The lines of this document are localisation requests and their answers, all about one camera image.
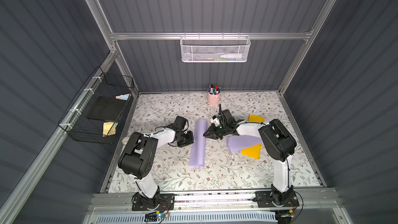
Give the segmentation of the purple paper sheet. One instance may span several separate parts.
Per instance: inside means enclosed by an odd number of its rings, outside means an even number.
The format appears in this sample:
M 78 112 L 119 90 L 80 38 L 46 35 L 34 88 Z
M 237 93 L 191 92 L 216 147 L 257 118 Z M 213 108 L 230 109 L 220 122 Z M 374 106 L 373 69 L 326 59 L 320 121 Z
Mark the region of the purple paper sheet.
M 249 135 L 230 136 L 226 140 L 227 147 L 231 153 L 235 153 L 261 143 L 261 138 Z
M 190 152 L 189 166 L 191 167 L 203 167 L 205 160 L 205 147 L 206 138 L 204 133 L 207 131 L 207 120 L 199 119 L 195 122 L 193 141 Z

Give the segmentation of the yellow rectangular paper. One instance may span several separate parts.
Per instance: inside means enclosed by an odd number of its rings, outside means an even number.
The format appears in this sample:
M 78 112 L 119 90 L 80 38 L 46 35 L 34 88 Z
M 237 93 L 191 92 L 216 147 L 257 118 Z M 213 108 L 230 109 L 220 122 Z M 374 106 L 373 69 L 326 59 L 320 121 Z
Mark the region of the yellow rectangular paper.
M 257 116 L 257 115 L 250 115 L 248 118 L 249 122 L 264 122 L 265 119 L 263 117 Z M 246 149 L 243 149 L 241 151 L 242 155 L 254 158 L 254 159 L 259 159 L 260 158 L 260 151 L 261 151 L 261 144 L 257 144 L 255 146 L 248 147 Z

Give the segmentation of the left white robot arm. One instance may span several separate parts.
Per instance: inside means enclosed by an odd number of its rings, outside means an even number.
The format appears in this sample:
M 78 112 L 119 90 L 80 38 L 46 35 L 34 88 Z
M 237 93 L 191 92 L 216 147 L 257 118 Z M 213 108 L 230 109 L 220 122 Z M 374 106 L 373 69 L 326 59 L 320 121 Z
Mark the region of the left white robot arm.
M 156 128 L 154 133 L 131 134 L 119 157 L 118 168 L 134 178 L 139 195 L 152 200 L 160 194 L 150 174 L 156 151 L 164 145 L 183 148 L 193 144 L 193 132 L 188 127 L 188 120 L 177 116 L 173 123 Z

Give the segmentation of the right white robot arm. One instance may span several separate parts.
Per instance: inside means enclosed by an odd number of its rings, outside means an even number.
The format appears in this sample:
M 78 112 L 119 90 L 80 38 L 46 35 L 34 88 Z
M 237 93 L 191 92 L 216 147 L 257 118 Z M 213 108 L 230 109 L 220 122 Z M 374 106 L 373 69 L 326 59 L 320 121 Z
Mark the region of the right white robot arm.
M 267 154 L 273 159 L 272 194 L 285 197 L 293 193 L 290 157 L 295 152 L 297 142 L 280 120 L 273 119 L 270 122 L 236 120 L 230 111 L 223 110 L 219 105 L 219 113 L 213 116 L 210 123 L 203 137 L 212 140 L 227 137 L 226 143 L 232 153 L 263 144 Z

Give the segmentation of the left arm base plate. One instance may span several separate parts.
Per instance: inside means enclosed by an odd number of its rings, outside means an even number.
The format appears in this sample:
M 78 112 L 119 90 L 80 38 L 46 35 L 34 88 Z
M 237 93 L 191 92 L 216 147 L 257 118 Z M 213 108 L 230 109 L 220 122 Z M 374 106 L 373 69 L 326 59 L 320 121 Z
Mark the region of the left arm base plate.
M 132 198 L 132 211 L 160 211 L 166 212 L 174 209 L 175 194 L 161 194 L 156 192 L 149 199 L 136 193 Z

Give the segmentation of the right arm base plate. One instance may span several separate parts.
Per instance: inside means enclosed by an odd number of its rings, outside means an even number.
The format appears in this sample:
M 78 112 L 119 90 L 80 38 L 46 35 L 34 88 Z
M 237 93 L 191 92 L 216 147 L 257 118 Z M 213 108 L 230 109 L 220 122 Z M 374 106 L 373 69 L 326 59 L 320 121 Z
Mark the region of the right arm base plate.
M 296 193 L 292 190 L 280 193 L 276 191 L 256 191 L 255 197 L 252 199 L 257 203 L 259 208 L 265 207 L 290 207 L 297 208 L 300 206 Z

